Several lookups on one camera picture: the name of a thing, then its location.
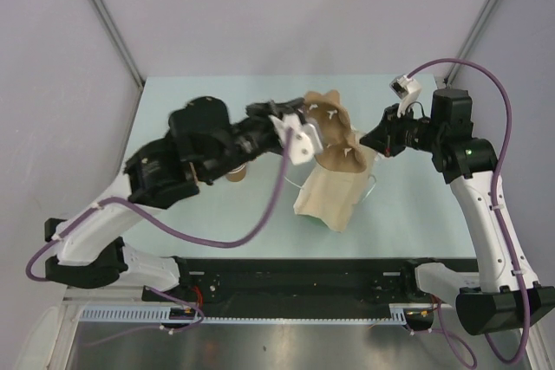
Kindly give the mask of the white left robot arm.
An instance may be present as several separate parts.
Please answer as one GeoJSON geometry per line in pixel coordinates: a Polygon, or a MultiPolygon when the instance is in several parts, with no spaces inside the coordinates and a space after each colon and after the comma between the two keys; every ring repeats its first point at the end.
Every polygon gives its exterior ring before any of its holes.
{"type": "Polygon", "coordinates": [[[310,159],[304,100],[267,101],[247,106],[239,122],[230,120],[219,98],[201,96],[168,117],[168,129],[146,143],[124,164],[101,196],[71,220],[50,218],[45,242],[52,254],[44,262],[43,280],[79,289],[120,283],[149,287],[175,301],[190,294],[192,280],[185,260],[154,256],[134,249],[123,234],[146,220],[180,240],[233,249],[252,240],[268,222],[281,192],[289,162],[310,159]],[[209,240],[179,232],[157,214],[200,193],[216,180],[265,153],[281,156],[269,204],[244,237],[209,240]]]}

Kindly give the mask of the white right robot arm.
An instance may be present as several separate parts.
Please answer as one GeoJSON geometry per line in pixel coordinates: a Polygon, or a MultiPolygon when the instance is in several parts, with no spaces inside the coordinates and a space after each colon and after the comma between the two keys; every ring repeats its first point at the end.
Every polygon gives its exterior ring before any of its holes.
{"type": "Polygon", "coordinates": [[[444,263],[411,261],[400,280],[402,295],[419,302],[434,295],[453,306],[470,335],[535,324],[554,308],[554,288],[539,282],[520,248],[501,184],[492,185],[498,164],[492,144],[473,136],[472,99],[459,89],[438,89],[431,114],[415,118],[417,93],[400,93],[378,126],[360,142],[385,157],[407,148],[431,153],[434,168],[449,185],[467,223],[479,281],[470,283],[444,263]]]}

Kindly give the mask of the printed green paper bag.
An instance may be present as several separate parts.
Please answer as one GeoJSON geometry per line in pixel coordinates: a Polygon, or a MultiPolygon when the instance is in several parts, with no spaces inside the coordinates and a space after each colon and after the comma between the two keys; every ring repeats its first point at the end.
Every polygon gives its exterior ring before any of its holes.
{"type": "Polygon", "coordinates": [[[334,172],[316,163],[298,187],[294,213],[319,219],[330,230],[345,232],[356,205],[372,192],[376,182],[372,170],[377,153],[364,146],[362,154],[368,165],[359,173],[334,172]]]}

